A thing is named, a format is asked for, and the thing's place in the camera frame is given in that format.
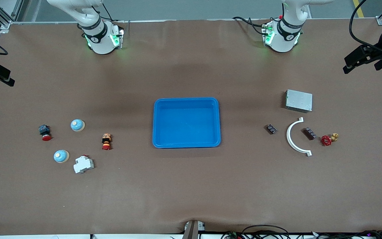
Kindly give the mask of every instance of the metal box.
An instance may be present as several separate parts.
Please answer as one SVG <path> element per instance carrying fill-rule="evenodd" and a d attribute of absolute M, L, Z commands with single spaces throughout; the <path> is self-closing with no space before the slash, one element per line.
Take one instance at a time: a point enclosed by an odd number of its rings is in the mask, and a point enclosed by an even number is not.
<path fill-rule="evenodd" d="M 312 94 L 288 89 L 285 95 L 286 109 L 302 113 L 312 111 Z"/>

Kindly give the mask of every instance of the red handwheel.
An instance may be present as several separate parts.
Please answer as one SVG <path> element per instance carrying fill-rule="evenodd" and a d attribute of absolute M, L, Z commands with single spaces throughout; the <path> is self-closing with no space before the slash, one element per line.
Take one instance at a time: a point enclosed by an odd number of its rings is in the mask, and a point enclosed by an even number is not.
<path fill-rule="evenodd" d="M 324 146 L 328 146 L 328 145 L 331 145 L 332 140 L 331 140 L 331 137 L 330 137 L 330 136 L 328 136 L 328 135 L 324 135 L 324 136 L 322 136 L 322 138 L 321 138 L 321 142 L 322 142 L 322 144 L 323 144 Z"/>

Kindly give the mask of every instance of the brown table surface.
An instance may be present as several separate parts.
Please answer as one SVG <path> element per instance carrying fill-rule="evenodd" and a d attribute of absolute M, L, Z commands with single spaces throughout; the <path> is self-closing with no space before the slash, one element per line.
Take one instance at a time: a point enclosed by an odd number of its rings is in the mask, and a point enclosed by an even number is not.
<path fill-rule="evenodd" d="M 176 233 L 191 219 L 207 230 L 382 229 L 382 71 L 343 73 L 359 45 L 348 22 L 308 20 L 283 54 L 235 21 L 133 23 L 123 50 L 104 56 L 75 24 L 12 25 L 0 38 L 9 52 L 0 64 L 16 80 L 0 83 L 0 234 Z M 382 32 L 374 19 L 354 29 L 372 43 Z M 312 93 L 313 111 L 282 108 L 287 89 Z M 217 98 L 220 146 L 156 149 L 153 104 L 164 97 Z M 299 117 L 293 140 L 311 157 L 285 137 Z M 70 129 L 75 118 L 82 132 Z M 340 138 L 323 147 L 305 127 Z M 59 149 L 70 152 L 66 163 L 54 162 Z M 79 175 L 82 154 L 95 169 Z"/>

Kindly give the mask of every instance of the green led light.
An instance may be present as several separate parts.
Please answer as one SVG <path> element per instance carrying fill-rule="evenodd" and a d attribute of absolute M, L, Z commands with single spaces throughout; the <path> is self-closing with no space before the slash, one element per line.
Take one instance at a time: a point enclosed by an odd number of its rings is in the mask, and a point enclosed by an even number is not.
<path fill-rule="evenodd" d="M 267 35 L 265 43 L 268 44 L 268 45 L 271 44 L 272 43 L 272 39 L 273 39 L 274 36 L 275 36 L 275 34 L 272 31 L 269 35 Z"/>
<path fill-rule="evenodd" d="M 86 42 L 88 42 L 88 47 L 92 48 L 91 47 L 91 43 L 89 42 L 89 39 L 88 39 L 88 37 L 86 35 L 85 35 L 85 39 L 86 39 Z"/>
<path fill-rule="evenodd" d="M 119 38 L 116 36 L 116 35 L 110 35 L 111 36 L 111 39 L 112 39 L 112 42 L 113 42 L 113 45 L 114 46 L 118 46 L 119 45 Z"/>

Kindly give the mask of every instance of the floor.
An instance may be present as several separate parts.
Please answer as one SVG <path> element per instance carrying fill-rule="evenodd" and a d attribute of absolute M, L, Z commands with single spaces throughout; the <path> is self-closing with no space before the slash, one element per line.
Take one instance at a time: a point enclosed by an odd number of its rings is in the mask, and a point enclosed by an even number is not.
<path fill-rule="evenodd" d="M 313 18 L 349 18 L 357 0 L 335 0 L 321 6 L 311 6 Z M 130 0 L 127 4 L 118 0 L 105 0 L 112 17 L 119 20 L 200 20 L 224 19 L 235 16 L 245 18 L 270 18 L 281 14 L 279 0 L 252 0 L 242 3 L 236 0 Z M 375 17 L 382 12 L 382 0 L 367 1 L 364 17 Z M 46 0 L 30 1 L 23 21 L 53 22 L 71 21 L 72 18 L 51 6 Z"/>

